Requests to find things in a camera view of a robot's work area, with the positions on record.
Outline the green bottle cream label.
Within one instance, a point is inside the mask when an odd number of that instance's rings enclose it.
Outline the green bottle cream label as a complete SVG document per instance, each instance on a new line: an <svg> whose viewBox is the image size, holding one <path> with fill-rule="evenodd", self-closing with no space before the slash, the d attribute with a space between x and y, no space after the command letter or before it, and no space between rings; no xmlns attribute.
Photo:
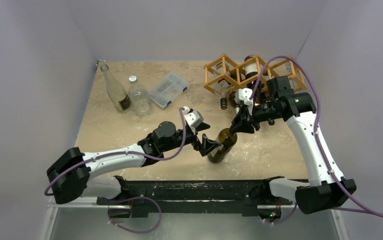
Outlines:
<svg viewBox="0 0 383 240"><path fill-rule="evenodd" d="M221 163L224 160L227 154L237 143L238 136L236 133L230 132L229 128L224 128L219 132L216 140L220 142L221 145L212 150L207 156L208 160L214 164Z"/></svg>

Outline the clear squat glass bottle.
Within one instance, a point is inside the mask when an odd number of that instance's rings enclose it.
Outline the clear squat glass bottle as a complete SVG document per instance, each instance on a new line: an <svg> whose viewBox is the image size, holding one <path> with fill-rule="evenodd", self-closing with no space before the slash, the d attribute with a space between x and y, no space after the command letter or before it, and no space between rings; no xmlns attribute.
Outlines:
<svg viewBox="0 0 383 240"><path fill-rule="evenodd" d="M141 117L149 115L152 112L152 101L148 90L138 83L136 75L129 76L128 80L131 84L128 93L134 112Z"/></svg>

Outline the clear tall glass bottle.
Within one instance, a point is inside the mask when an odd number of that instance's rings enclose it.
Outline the clear tall glass bottle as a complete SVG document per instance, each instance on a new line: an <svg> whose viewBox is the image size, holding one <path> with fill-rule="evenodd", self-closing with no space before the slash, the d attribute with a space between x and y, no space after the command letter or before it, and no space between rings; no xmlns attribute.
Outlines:
<svg viewBox="0 0 383 240"><path fill-rule="evenodd" d="M123 84L115 78L107 64L101 64L100 70L103 73L106 84L106 92L119 112L127 111L131 106L131 101Z"/></svg>

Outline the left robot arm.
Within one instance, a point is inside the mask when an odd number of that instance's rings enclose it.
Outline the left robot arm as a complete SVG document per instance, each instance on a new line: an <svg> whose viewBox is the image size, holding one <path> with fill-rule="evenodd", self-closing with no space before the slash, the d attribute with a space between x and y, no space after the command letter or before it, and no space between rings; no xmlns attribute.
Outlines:
<svg viewBox="0 0 383 240"><path fill-rule="evenodd" d="M177 150L168 157L171 160L188 144L203 157L221 145L205 134L199 139L187 123L176 129L174 123L163 121L147 137L128 147L105 152L81 152L78 147L71 147L47 169L49 184L44 195L53 196L57 204L72 202L85 193L92 179L120 169L165 161L164 152Z"/></svg>

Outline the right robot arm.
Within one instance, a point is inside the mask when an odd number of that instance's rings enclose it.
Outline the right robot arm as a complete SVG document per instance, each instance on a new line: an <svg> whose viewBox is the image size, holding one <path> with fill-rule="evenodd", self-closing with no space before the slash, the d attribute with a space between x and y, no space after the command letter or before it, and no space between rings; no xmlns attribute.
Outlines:
<svg viewBox="0 0 383 240"><path fill-rule="evenodd" d="M303 156L308 182L303 183L285 177L274 177L260 190L261 199L268 204L284 198L297 204L306 214L342 206L349 198L345 192L353 194L357 185L353 179L345 178L343 172L331 158L321 130L314 130L317 109L311 95L296 93L285 76L267 81L268 98L259 106L254 106L253 91L242 88L235 93L235 102L240 109L232 120L229 130L232 133L253 134L260 123L273 124L283 119L291 129Z"/></svg>

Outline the brown bottle gold neck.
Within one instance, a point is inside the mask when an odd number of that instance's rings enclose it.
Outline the brown bottle gold neck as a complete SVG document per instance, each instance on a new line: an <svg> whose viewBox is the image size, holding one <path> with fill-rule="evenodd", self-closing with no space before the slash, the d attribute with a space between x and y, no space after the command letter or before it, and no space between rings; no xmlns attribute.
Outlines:
<svg viewBox="0 0 383 240"><path fill-rule="evenodd" d="M245 71L245 77L246 79L250 78L250 77L253 77L253 76L258 76L258 68L257 68L257 64L256 63L249 63L247 64L245 67L244 67L244 71ZM253 89L255 87L255 80L248 83L246 85L247 88L249 89ZM262 87L262 83L260 82L258 84L258 87L256 89L255 92L255 99L254 99L254 106L257 108L257 109L261 109L261 87Z"/></svg>

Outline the wooden wine rack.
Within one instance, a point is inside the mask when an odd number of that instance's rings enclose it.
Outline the wooden wine rack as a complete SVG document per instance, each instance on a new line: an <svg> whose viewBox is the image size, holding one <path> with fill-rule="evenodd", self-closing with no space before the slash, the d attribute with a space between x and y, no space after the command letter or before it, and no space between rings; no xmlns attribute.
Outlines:
<svg viewBox="0 0 383 240"><path fill-rule="evenodd" d="M218 80L225 78L231 84L231 89L229 91L236 91L238 89L246 88L248 83L256 81L259 77L261 70L263 70L262 78L260 80L260 82L262 83L262 87L260 89L262 93L266 93L268 91L267 81L274 77L279 77L279 71L282 70L282 72L285 74L285 76L291 83L292 88L296 92L306 90L308 88L306 84L306 79L303 75L303 72L300 69L298 69L298 66L295 63L292 62L293 59L294 58L290 56L289 59L286 58L281 60L274 60L273 62L269 63L267 67L264 67L266 61L263 60L257 54L248 56L246 60L242 63L237 63L234 60L232 60L227 54L223 53L215 60L204 65L203 70L205 82L203 87L216 95L213 85L216 84ZM219 62L223 63L223 74L214 78L213 67ZM253 63L257 64L258 75L246 78L244 67L248 64Z"/></svg>

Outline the clear plastic organizer box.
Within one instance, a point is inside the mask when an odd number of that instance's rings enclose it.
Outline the clear plastic organizer box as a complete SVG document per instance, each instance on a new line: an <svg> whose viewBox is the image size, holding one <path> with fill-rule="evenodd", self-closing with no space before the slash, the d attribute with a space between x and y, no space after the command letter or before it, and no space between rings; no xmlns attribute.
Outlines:
<svg viewBox="0 0 383 240"><path fill-rule="evenodd" d="M150 99L164 110L188 89L189 84L184 77L174 71L170 71L156 85L151 87L148 93Z"/></svg>

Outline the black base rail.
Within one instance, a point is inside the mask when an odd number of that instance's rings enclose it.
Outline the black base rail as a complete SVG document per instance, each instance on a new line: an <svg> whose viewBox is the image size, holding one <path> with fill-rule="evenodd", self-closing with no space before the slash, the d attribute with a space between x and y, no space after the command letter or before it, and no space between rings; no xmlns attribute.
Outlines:
<svg viewBox="0 0 383 240"><path fill-rule="evenodd" d="M290 200L271 195L267 179L247 180L125 180L121 193L113 198L98 197L97 204L126 207L115 218L146 218L149 213L240 214L270 222L284 216Z"/></svg>

